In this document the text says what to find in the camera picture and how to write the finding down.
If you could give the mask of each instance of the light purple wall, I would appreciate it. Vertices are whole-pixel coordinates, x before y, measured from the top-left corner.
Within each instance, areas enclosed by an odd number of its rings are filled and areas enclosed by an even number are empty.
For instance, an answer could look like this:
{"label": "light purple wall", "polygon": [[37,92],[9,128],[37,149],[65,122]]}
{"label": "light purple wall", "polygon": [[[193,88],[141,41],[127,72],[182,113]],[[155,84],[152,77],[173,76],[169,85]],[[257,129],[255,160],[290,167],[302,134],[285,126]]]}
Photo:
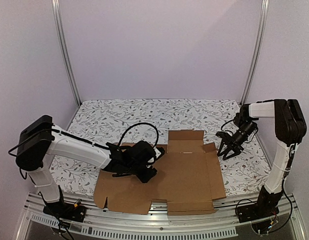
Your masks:
{"label": "light purple wall", "polygon": [[[287,185],[309,235],[309,0],[270,1],[262,49],[248,102],[297,99],[307,134],[295,156]],[[259,121],[259,134],[275,155],[274,121]]]}
{"label": "light purple wall", "polygon": [[63,0],[80,96],[239,100],[260,0]]}
{"label": "light purple wall", "polygon": [[76,111],[51,1],[0,0],[0,240],[11,240],[30,181],[7,151],[43,114],[63,127]]}

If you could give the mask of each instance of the black cable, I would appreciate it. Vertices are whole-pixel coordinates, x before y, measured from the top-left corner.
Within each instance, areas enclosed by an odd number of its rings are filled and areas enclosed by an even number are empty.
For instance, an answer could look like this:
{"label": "black cable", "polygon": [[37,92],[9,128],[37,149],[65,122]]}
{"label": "black cable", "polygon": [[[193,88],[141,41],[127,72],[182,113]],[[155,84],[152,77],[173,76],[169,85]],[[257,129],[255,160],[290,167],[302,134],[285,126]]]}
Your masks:
{"label": "black cable", "polygon": [[158,131],[158,129],[157,129],[154,125],[152,125],[151,123],[148,123],[148,122],[139,122],[139,123],[136,123],[136,124],[134,124],[134,125],[128,127],[128,128],[124,131],[124,133],[122,134],[122,136],[121,136],[121,138],[120,138],[120,140],[119,140],[119,142],[118,142],[117,145],[118,145],[118,146],[121,145],[121,143],[122,143],[122,141],[123,141],[125,135],[127,134],[127,132],[128,132],[129,130],[131,130],[132,128],[134,128],[134,127],[136,127],[136,126],[139,126],[139,125],[148,125],[148,126],[154,128],[154,130],[155,130],[155,132],[156,132],[156,140],[155,140],[155,143],[154,143],[153,146],[154,146],[154,147],[157,146],[157,143],[158,143],[158,141],[159,141],[159,131]]}
{"label": "black cable", "polygon": [[254,134],[253,134],[251,140],[250,140],[250,141],[245,141],[245,143],[246,143],[246,144],[251,143],[251,142],[253,141],[253,139],[254,139],[254,137],[255,137],[255,135],[257,134],[258,131],[259,131],[259,128],[256,129],[256,131],[254,132]]}
{"label": "black cable", "polygon": [[29,178],[31,179],[31,182],[33,183],[33,185],[36,185],[36,183],[34,182],[33,178],[30,176],[30,174],[29,174]]}
{"label": "black cable", "polygon": [[295,143],[293,145],[293,147],[290,147],[290,150],[289,150],[289,160],[293,160],[294,159],[295,152],[296,152],[296,146],[297,146],[297,144]]}
{"label": "black cable", "polygon": [[234,120],[233,119],[231,119],[231,120],[229,120],[229,121],[227,121],[227,122],[225,122],[222,126],[221,126],[221,131],[224,131],[224,132],[229,132],[229,133],[231,133],[232,134],[232,136],[234,135],[234,133],[231,131],[231,130],[224,130],[224,127],[227,125],[227,124],[229,124],[229,123],[231,123],[231,122],[233,122]]}
{"label": "black cable", "polygon": [[22,169],[19,168],[19,173],[20,173],[21,177],[22,177],[24,180],[27,179],[27,176],[28,176],[28,173],[27,173],[27,172],[26,172],[25,175],[24,175],[23,172],[22,172]]}
{"label": "black cable", "polygon": [[46,200],[44,199],[43,194],[42,194],[41,192],[39,192],[39,193],[40,193],[40,195],[41,195],[41,198],[42,198],[42,200],[43,200],[45,206],[47,207],[47,209],[48,209],[49,212],[51,213],[51,215],[54,216],[54,217],[58,220],[58,222],[59,222],[58,228],[59,228],[60,236],[61,236],[62,238],[64,238],[65,240],[69,240],[68,238],[66,238],[65,236],[63,236],[63,235],[61,234],[61,232],[60,232],[60,231],[61,231],[61,226],[63,226],[63,228],[65,229],[66,233],[70,236],[71,240],[75,240],[74,237],[73,237],[73,236],[71,235],[71,233],[69,232],[68,228],[65,226],[64,222],[63,222],[62,220],[60,220],[60,218],[57,217],[57,216],[53,213],[53,211],[51,211],[51,209],[49,208],[49,206],[48,206]]}
{"label": "black cable", "polygon": [[[282,188],[282,191],[283,191],[284,196],[286,197],[286,199],[288,199],[288,201],[289,201],[289,203],[290,203],[290,214],[289,214],[287,220],[284,222],[284,224],[282,224],[282,225],[281,225],[280,227],[278,227],[277,229],[275,229],[275,230],[273,230],[273,231],[271,231],[271,229],[270,229],[267,233],[258,234],[258,235],[268,235],[268,234],[277,232],[277,231],[279,231],[280,229],[282,229],[282,228],[289,222],[289,220],[291,219],[291,216],[292,216],[292,214],[293,214],[293,209],[294,209],[294,207],[293,207],[293,202],[290,200],[290,198],[289,198],[288,195],[286,194],[286,191],[285,191],[285,188],[284,188],[285,180],[286,180],[285,178],[282,180],[281,188]],[[238,213],[237,213],[238,205],[239,205],[239,203],[240,203],[241,201],[243,201],[243,200],[247,200],[247,201],[249,201],[249,202],[251,202],[251,203],[254,203],[253,201],[251,201],[251,200],[248,199],[248,198],[241,199],[241,200],[236,204],[235,209],[234,209],[234,212],[235,212],[236,215],[238,215]]]}
{"label": "black cable", "polygon": [[8,154],[10,156],[13,156],[13,157],[17,157],[17,155],[11,153],[12,151],[14,151],[15,149],[19,148],[21,145],[29,142],[31,139],[33,139],[35,136],[37,136],[38,134],[42,133],[42,132],[46,132],[46,131],[50,131],[51,129],[50,128],[47,128],[47,129],[41,129],[40,131],[37,131],[35,134],[31,135],[30,137],[28,137],[27,139],[25,139],[24,141],[22,141],[21,143],[19,143],[18,145],[14,146],[13,148],[11,148],[9,151],[8,151]]}
{"label": "black cable", "polygon": [[274,233],[274,232],[279,231],[280,229],[282,229],[289,222],[289,220],[291,219],[291,216],[293,214],[294,206],[293,206],[293,202],[290,200],[290,198],[286,194],[286,191],[285,191],[285,188],[284,188],[285,180],[286,180],[285,178],[282,180],[281,187],[282,187],[282,191],[283,191],[284,196],[286,197],[286,199],[288,199],[288,201],[290,203],[290,214],[289,214],[287,220],[284,222],[284,224],[282,224],[280,227],[278,227],[277,229],[275,229],[273,231],[269,231],[269,233]]}
{"label": "black cable", "polygon": [[250,199],[248,199],[248,198],[241,199],[241,200],[240,200],[240,201],[238,201],[238,203],[235,205],[234,212],[235,212],[235,214],[236,214],[236,215],[238,215],[238,213],[237,213],[237,209],[238,209],[239,203],[241,203],[241,202],[242,202],[242,201],[244,201],[244,200],[249,201],[249,202],[251,202],[251,203],[253,203],[253,204],[255,204],[255,203],[256,203],[256,202],[254,202],[254,201],[252,201],[252,200],[250,200]]}
{"label": "black cable", "polygon": [[224,128],[225,125],[227,125],[227,124],[229,124],[229,123],[231,123],[231,122],[233,122],[233,121],[234,121],[234,120],[231,119],[231,120],[225,122],[225,123],[221,126],[221,131],[223,131],[223,128]]}
{"label": "black cable", "polygon": [[[52,131],[55,132],[55,133],[59,133],[59,134],[65,135],[65,136],[67,136],[67,137],[70,137],[70,138],[79,140],[79,141],[84,142],[84,143],[86,143],[86,144],[91,144],[91,145],[93,144],[92,141],[89,141],[88,139],[85,139],[85,138],[82,138],[82,137],[73,135],[73,134],[71,134],[71,133],[69,133],[69,132],[60,131],[60,130],[57,130],[57,129],[54,129],[54,128],[52,129]],[[107,147],[107,146],[102,146],[102,145],[100,145],[100,144],[98,144],[98,143],[94,143],[94,146],[96,146],[96,147],[98,147],[98,148],[101,148],[101,149],[109,150],[109,147]]]}

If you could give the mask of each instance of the brown cardboard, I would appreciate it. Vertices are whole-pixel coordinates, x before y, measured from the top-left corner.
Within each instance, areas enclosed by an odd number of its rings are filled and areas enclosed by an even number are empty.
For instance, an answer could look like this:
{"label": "brown cardboard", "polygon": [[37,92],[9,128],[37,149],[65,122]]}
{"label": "brown cardboard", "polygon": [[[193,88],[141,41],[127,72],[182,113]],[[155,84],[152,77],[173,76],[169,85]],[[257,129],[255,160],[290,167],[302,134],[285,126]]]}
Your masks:
{"label": "brown cardboard", "polygon": [[152,202],[166,202],[168,215],[210,214],[213,200],[225,198],[214,143],[203,144],[204,131],[169,131],[166,154],[155,164],[157,175],[148,183],[136,176],[113,178],[100,171],[94,202],[110,211],[147,214]]}

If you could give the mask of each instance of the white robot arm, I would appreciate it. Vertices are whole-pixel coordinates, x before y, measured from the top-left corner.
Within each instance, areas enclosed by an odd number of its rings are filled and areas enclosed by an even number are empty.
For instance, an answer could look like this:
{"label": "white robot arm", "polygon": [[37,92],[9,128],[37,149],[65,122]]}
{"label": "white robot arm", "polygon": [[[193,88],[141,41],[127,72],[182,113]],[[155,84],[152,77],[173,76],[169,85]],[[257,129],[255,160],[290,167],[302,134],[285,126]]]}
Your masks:
{"label": "white robot arm", "polygon": [[277,205],[284,193],[284,181],[290,172],[295,152],[307,131],[304,116],[295,99],[244,104],[233,119],[233,123],[239,129],[233,135],[225,131],[216,133],[222,138],[217,155],[223,156],[224,160],[239,155],[244,150],[242,144],[247,141],[249,135],[258,130],[254,121],[259,118],[274,118],[275,135],[278,139],[276,154],[257,203],[237,208],[240,222],[269,217],[273,212],[279,213]]}
{"label": "white robot arm", "polygon": [[[137,125],[149,125],[156,130],[154,146],[139,141],[134,146],[121,146],[124,135]],[[153,164],[165,154],[162,147],[156,147],[159,134],[150,123],[137,123],[129,127],[118,144],[106,146],[85,138],[75,136],[52,123],[52,117],[44,115],[28,126],[20,134],[19,144],[9,151],[16,157],[16,164],[26,171],[33,184],[38,188],[46,207],[43,212],[57,218],[82,222],[86,209],[84,206],[64,202],[61,188],[55,183],[44,156],[59,155],[84,163],[89,163],[114,177],[135,175],[142,183],[147,183],[157,174]]]}

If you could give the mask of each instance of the table surface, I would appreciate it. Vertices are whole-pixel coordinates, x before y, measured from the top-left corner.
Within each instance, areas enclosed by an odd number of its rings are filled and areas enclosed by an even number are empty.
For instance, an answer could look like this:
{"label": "table surface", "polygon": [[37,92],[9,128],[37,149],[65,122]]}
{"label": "table surface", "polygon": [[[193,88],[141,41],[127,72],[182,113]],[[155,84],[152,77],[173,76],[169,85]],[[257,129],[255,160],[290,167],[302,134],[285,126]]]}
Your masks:
{"label": "table surface", "polygon": [[[154,124],[159,130],[159,144],[167,144],[169,130],[204,130],[204,143],[214,142],[222,124],[239,111],[234,100],[207,99],[112,99],[83,102],[69,132],[99,144],[116,143],[129,126],[138,122]],[[225,129],[235,131],[229,123]],[[156,133],[148,126],[138,126],[124,141],[153,142]],[[243,145],[244,151],[228,160],[219,158],[227,196],[258,192],[270,172],[266,157],[254,138]],[[50,171],[56,183],[68,193],[93,196],[100,169],[70,158],[55,156]]]}

